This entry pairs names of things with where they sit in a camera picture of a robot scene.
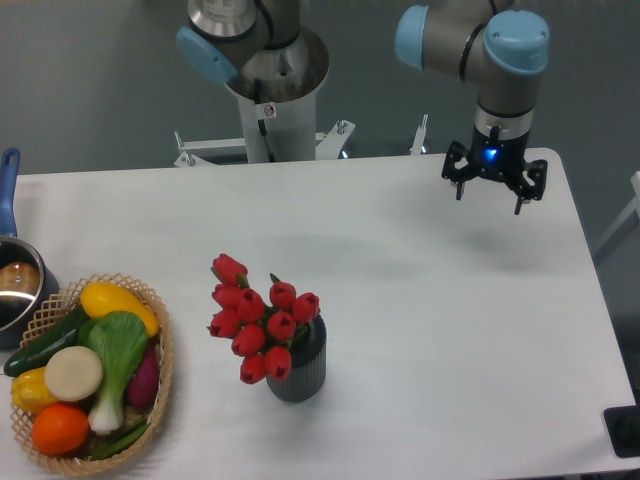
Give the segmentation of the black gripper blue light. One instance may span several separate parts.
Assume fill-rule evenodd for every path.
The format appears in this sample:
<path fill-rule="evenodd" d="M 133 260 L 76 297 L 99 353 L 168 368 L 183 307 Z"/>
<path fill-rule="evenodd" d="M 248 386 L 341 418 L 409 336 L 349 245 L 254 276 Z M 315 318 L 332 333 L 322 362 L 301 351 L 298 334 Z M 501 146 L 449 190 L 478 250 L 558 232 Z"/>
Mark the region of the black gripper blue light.
<path fill-rule="evenodd" d="M 524 160 L 529 132 L 529 113 L 516 117 L 477 113 L 471 149 L 453 141 L 445 154 L 441 176 L 456 188 L 456 199 L 462 199 L 465 183 L 479 175 L 483 179 L 504 180 L 516 195 L 515 215 L 520 214 L 523 205 L 541 200 L 548 161 Z"/>

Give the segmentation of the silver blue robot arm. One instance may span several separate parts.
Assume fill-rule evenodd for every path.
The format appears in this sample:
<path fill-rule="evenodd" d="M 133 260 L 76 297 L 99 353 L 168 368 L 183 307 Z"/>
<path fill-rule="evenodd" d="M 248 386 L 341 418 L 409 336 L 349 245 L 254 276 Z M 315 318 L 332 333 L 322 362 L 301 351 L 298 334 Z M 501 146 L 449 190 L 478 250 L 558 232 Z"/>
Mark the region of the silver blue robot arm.
<path fill-rule="evenodd" d="M 329 72 L 322 39 L 296 1 L 191 1 L 177 47 L 193 70 L 236 98 L 252 163 L 329 159 L 344 138 L 316 132 L 316 98 Z M 442 175 L 457 190 L 482 178 L 504 184 L 519 204 L 538 201 L 548 163 L 525 150 L 548 63 L 547 23 L 508 1 L 415 5 L 401 17 L 396 57 L 476 86 L 472 141 L 453 142 Z"/>

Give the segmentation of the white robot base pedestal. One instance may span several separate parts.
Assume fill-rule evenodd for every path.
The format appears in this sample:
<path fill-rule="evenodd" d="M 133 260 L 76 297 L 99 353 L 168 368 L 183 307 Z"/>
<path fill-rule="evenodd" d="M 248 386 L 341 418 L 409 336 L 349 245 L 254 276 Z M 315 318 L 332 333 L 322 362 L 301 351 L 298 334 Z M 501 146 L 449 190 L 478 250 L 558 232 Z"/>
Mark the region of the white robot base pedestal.
<path fill-rule="evenodd" d="M 345 159 L 356 124 L 339 119 L 316 129 L 317 94 L 329 72 L 328 50 L 303 27 L 278 49 L 255 52 L 241 67 L 193 30 L 183 27 L 177 46 L 191 67 L 226 86 L 236 98 L 244 139 L 238 149 L 250 163 Z"/>

